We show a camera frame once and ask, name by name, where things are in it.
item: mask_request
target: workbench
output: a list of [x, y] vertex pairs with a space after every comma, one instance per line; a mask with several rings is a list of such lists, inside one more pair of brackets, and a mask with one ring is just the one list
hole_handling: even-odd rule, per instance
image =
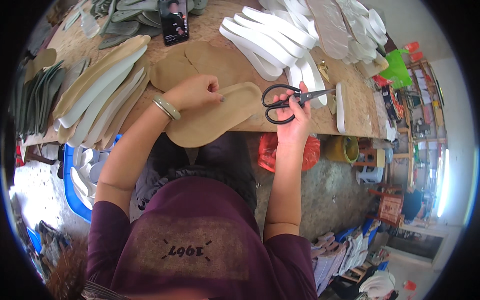
[[[83, 5], [83, 9], [88, 12], [91, 2]], [[189, 15], [190, 39], [187, 42], [203, 40], [209, 42], [215, 47], [224, 47], [240, 51], [228, 39], [223, 37], [218, 28], [224, 17], [233, 17], [237, 12], [241, 12], [243, 6], [250, 6], [261, 9], [257, 0], [236, 0], [226, 2], [221, 0], [209, 0], [205, 13], [201, 16]], [[73, 12], [70, 12], [65, 20], [68, 19]], [[97, 20], [102, 26], [107, 20], [103, 17]], [[96, 63], [104, 57], [113, 48], [98, 50], [98, 45], [103, 40], [100, 36], [87, 39], [80, 27], [80, 18], [67, 30], [62, 31], [63, 24], [60, 24], [58, 31], [52, 37], [48, 48], [54, 48], [57, 51], [57, 61], [64, 60], [63, 67], [69, 68], [74, 62], [83, 56], [89, 56], [90, 65]], [[153, 37], [148, 43], [146, 56], [153, 66], [157, 61], [163, 59], [170, 47], [166, 47], [161, 35]], [[324, 79], [327, 89], [334, 88], [335, 84], [342, 82], [347, 85], [348, 99], [351, 106], [350, 119], [347, 120], [349, 131], [347, 135], [371, 138], [386, 138], [386, 132], [379, 128], [379, 124], [385, 124], [385, 120], [379, 120], [375, 100], [373, 99], [373, 90], [367, 86], [365, 79], [353, 65], [346, 65], [341, 60], [335, 60], [325, 55], [319, 47], [315, 47], [310, 51], [316, 63], [325, 61], [328, 66], [328, 75], [330, 83]], [[272, 84], [287, 84], [287, 78], [283, 73], [276, 81], [268, 82], [260, 77], [260, 75], [252, 67], [254, 83], [264, 91]], [[161, 93], [158, 89], [148, 84], [146, 90], [133, 107], [132, 111], [126, 118], [120, 133], [124, 133], [143, 111], [152, 103], [155, 94]], [[258, 111], [244, 122], [238, 124], [231, 129], [232, 131], [246, 132], [275, 132], [276, 125], [271, 124], [265, 118], [265, 108]], [[337, 134], [340, 135], [336, 128], [336, 115], [332, 115], [327, 106], [320, 109], [312, 109], [311, 132], [320, 134]], [[57, 140], [57, 134], [50, 126], [44, 137], [29, 136], [24, 145], [42, 144]]]

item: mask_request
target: phone screen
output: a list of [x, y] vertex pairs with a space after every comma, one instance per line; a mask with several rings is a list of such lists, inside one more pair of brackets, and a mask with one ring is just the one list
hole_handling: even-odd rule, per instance
[[165, 46], [188, 40], [187, 0], [160, 0], [158, 10]]

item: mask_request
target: maroon shirt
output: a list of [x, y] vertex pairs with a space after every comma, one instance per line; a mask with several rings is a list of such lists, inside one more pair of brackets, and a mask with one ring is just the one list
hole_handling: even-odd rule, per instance
[[262, 243], [243, 199], [208, 178], [166, 184], [131, 224], [115, 204], [96, 203], [88, 242], [87, 278], [123, 295], [194, 288], [228, 299], [317, 299], [308, 240]]

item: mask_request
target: scissors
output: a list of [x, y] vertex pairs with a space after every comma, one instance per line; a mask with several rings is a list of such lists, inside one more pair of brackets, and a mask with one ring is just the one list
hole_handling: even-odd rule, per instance
[[317, 98], [319, 96], [322, 96], [322, 95], [325, 95], [325, 94], [328, 94], [328, 93], [331, 93], [331, 92], [335, 91], [335, 89], [330, 89], [330, 90], [302, 93], [300, 89], [298, 89], [296, 87], [293, 87], [291, 85], [288, 85], [288, 84], [274, 84], [274, 85], [268, 87], [262, 95], [262, 104], [263, 104], [263, 106], [265, 106], [267, 108], [266, 111], [265, 111], [265, 117], [267, 118], [267, 120], [269, 122], [271, 122], [273, 124], [277, 124], [277, 125], [287, 124], [289, 122], [292, 122], [292, 120], [295, 119], [295, 115], [292, 115], [290, 118], [288, 118], [286, 120], [274, 120], [268, 115], [268, 112], [271, 111], [272, 109], [289, 108], [290, 107], [290, 105], [288, 104], [288, 98], [286, 100], [279, 100], [279, 101], [274, 102], [272, 104], [266, 104], [265, 103], [265, 96], [268, 94], [268, 92], [270, 92], [271, 90], [273, 90], [275, 88], [286, 88], [286, 89], [294, 91], [295, 93], [292, 96], [300, 98], [300, 101], [298, 102], [298, 104], [300, 105], [301, 108], [303, 108], [305, 106], [305, 102], [307, 102], [308, 100], [311, 100], [311, 99], [314, 99], [314, 98]]

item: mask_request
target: silver bangle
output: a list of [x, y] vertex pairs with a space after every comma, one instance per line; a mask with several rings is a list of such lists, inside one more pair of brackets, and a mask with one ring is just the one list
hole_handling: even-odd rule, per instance
[[165, 99], [160, 95], [155, 95], [152, 101], [164, 112], [167, 116], [169, 116], [172, 120], [179, 120], [180, 113], [179, 111], [173, 107], [170, 103], [165, 101]]

